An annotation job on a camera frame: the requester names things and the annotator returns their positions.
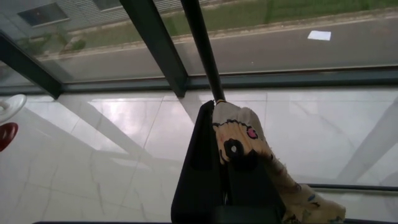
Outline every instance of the white sheet on road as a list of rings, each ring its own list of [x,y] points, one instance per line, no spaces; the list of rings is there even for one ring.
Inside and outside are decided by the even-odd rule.
[[[327,40],[327,41],[329,41],[330,37],[331,37],[331,32],[316,31],[316,30],[311,31],[310,35],[308,35],[308,38],[312,39],[312,40]]]

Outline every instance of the beige cloth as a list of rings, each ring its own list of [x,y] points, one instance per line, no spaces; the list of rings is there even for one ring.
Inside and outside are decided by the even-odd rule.
[[[218,101],[213,112],[220,162],[234,153],[247,155],[252,149],[264,158],[266,171],[285,206],[284,223],[342,223],[345,207],[321,198],[305,184],[296,183],[269,147],[255,112]]]

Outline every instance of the asphalt road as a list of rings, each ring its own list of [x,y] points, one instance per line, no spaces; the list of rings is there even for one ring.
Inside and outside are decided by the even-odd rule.
[[[211,40],[217,67],[252,72],[398,63],[398,18]],[[311,30],[331,32],[310,40]],[[204,73],[193,42],[176,45],[188,74]],[[162,76],[147,48],[44,61],[64,82]]]

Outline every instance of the red round object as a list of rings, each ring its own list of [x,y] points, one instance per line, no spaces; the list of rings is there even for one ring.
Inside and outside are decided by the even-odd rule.
[[[14,139],[18,132],[17,123],[6,123],[0,126],[0,152],[3,151]]]

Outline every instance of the building wall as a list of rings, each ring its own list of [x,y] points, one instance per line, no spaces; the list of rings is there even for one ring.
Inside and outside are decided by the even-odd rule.
[[[181,8],[180,0],[154,0],[158,10],[165,11]],[[32,27],[17,15],[18,12],[33,9],[50,3],[57,3],[69,20],[46,26]],[[0,28],[13,39],[40,36],[46,32],[55,32],[57,26],[64,30],[78,30],[87,27],[109,24],[129,19],[125,10],[120,8],[100,11],[92,0],[1,0]]]

